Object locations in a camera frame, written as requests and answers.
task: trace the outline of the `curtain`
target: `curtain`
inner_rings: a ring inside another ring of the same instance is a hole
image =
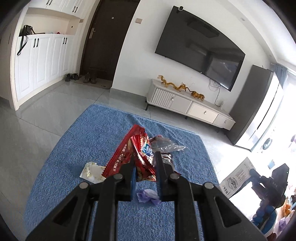
[[[274,65],[274,72],[279,79],[279,83],[281,84],[282,88],[288,76],[288,69],[280,64]]]

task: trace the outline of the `golden tiger figurine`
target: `golden tiger figurine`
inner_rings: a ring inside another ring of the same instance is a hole
[[[168,87],[168,85],[172,85],[174,87],[174,89],[178,90],[178,91],[181,91],[181,90],[185,90],[188,89],[189,92],[191,92],[191,95],[194,97],[194,98],[198,98],[200,99],[201,101],[204,101],[205,99],[205,96],[203,94],[198,94],[196,91],[191,91],[188,87],[186,87],[186,85],[182,82],[182,84],[177,87],[174,83],[172,82],[166,82],[166,80],[163,78],[163,75],[159,75],[157,77],[158,79],[161,79],[161,83],[164,84],[166,87]]]

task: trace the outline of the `dark brown door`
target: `dark brown door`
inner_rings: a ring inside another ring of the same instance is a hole
[[[101,0],[84,46],[81,74],[95,72],[98,78],[114,78],[128,27],[140,0]]]

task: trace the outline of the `triangular cutout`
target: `triangular cutout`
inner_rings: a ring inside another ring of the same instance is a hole
[[[78,201],[78,197],[73,197],[70,202],[55,216],[53,222],[61,226],[67,227],[71,222],[72,215]]]
[[[215,201],[226,228],[241,222],[240,217],[220,197],[216,197]]]

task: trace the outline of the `gray tile floor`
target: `gray tile floor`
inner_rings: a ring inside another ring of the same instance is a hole
[[[150,106],[135,94],[104,90],[74,82],[58,82],[40,92],[18,111],[0,101],[0,213],[19,241],[26,238],[22,222],[27,198],[46,158],[59,138],[91,104],[103,104],[200,135],[219,181],[250,155],[232,146],[223,131],[191,118]]]

